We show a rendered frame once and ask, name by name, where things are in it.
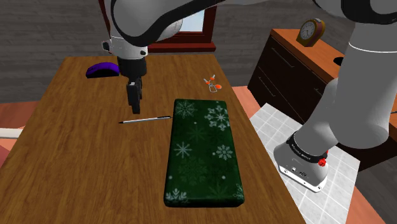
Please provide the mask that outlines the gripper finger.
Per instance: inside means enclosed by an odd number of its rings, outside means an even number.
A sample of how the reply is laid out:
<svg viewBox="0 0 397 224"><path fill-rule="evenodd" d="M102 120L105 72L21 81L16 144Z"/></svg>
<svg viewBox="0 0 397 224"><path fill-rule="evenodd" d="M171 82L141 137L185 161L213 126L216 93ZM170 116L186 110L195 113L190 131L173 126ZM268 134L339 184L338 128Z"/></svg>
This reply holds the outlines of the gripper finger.
<svg viewBox="0 0 397 224"><path fill-rule="evenodd" d="M139 114L141 112L140 101L142 99L142 78L139 77L136 80L137 87L137 102L136 102L136 113Z"/></svg>
<svg viewBox="0 0 397 224"><path fill-rule="evenodd" d="M137 114L137 87L134 82L127 85L127 98L133 114Z"/></svg>

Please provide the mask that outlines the silver black pen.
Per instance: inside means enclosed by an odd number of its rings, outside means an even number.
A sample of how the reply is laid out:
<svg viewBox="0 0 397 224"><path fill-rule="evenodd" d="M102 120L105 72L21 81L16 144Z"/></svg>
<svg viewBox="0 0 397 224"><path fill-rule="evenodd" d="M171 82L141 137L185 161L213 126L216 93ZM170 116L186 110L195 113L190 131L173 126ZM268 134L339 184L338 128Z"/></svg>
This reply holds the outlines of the silver black pen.
<svg viewBox="0 0 397 224"><path fill-rule="evenodd" d="M142 119L135 119L135 120L125 120L118 122L120 124L124 123L137 123L137 122L147 122L147 121L153 121L153 120L166 120L166 119L171 119L172 116L159 116L159 117L153 117L153 118L142 118Z"/></svg>

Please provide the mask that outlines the purple computer mouse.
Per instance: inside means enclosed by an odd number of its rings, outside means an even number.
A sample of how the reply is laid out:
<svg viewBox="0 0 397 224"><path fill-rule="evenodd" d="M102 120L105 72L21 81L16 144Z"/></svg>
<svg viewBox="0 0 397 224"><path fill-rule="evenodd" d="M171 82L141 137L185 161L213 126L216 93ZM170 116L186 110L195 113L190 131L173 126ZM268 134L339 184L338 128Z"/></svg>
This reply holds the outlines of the purple computer mouse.
<svg viewBox="0 0 397 224"><path fill-rule="evenodd" d="M89 67L86 71L87 78L105 78L119 76L119 67L112 62L101 62Z"/></svg>

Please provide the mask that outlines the red framed window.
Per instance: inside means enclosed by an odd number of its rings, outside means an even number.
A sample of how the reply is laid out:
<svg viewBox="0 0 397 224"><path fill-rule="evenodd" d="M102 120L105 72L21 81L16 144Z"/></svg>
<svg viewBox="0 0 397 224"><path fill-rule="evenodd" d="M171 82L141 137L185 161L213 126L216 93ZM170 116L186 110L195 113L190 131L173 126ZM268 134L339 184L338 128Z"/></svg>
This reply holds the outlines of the red framed window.
<svg viewBox="0 0 397 224"><path fill-rule="evenodd" d="M105 50L123 59L149 52L213 51L216 5L224 0L98 0L110 40ZM201 31L180 31L183 20L205 12Z"/></svg>

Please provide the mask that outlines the orange silver small tool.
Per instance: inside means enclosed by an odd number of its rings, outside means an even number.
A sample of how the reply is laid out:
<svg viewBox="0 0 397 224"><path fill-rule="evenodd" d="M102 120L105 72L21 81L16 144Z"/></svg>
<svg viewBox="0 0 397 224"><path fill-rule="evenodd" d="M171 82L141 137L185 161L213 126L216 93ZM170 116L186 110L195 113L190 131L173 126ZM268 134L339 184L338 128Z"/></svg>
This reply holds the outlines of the orange silver small tool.
<svg viewBox="0 0 397 224"><path fill-rule="evenodd" d="M212 75L208 80L203 79L203 81L208 85L209 91L212 93L217 92L218 90L222 89L222 86L220 84L214 84L213 81L215 80L216 75Z"/></svg>

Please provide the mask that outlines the green snowflake gift box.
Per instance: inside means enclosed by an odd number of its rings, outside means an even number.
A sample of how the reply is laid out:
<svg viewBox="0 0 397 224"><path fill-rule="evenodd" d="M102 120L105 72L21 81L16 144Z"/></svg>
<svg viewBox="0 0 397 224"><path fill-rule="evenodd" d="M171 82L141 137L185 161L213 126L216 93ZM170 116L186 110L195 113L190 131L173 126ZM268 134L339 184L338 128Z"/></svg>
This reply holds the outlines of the green snowflake gift box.
<svg viewBox="0 0 397 224"><path fill-rule="evenodd" d="M225 101L176 99L164 187L168 207L238 207L244 191Z"/></svg>

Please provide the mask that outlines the dark wooden chest of drawers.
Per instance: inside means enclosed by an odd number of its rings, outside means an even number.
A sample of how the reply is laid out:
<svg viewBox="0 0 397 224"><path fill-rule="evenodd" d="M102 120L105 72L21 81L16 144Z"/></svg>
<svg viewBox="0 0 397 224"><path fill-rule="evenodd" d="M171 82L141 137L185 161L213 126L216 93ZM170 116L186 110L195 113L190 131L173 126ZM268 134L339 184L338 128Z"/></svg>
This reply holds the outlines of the dark wooden chest of drawers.
<svg viewBox="0 0 397 224"><path fill-rule="evenodd" d="M321 99L326 84L338 76L344 54L322 40L313 47L304 47L296 41L299 32L271 30L248 89L260 106L268 103L303 124ZM338 147L361 162L361 171L397 158L397 97L385 143L366 150L342 144Z"/></svg>

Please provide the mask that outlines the white tiled robot stand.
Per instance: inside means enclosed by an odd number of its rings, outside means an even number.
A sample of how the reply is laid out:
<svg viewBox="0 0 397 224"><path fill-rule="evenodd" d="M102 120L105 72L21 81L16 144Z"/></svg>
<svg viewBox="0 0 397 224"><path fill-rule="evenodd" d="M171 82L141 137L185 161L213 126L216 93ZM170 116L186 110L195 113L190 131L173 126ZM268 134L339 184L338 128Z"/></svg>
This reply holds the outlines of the white tiled robot stand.
<svg viewBox="0 0 397 224"><path fill-rule="evenodd" d="M269 104L265 104L250 121L267 153L273 150L301 125ZM351 204L360 161L338 147L329 150L329 167L324 188L314 193L280 174L306 224L345 224Z"/></svg>

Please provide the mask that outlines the wooden mantel clock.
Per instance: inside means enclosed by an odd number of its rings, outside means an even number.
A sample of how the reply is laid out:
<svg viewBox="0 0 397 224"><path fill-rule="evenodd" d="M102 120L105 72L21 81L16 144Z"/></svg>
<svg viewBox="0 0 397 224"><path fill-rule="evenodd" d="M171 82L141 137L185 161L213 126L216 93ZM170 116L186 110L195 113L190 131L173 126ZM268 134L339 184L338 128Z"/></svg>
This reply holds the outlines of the wooden mantel clock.
<svg viewBox="0 0 397 224"><path fill-rule="evenodd" d="M312 18L303 23L296 41L304 47L313 47L324 34L325 22L319 18Z"/></svg>

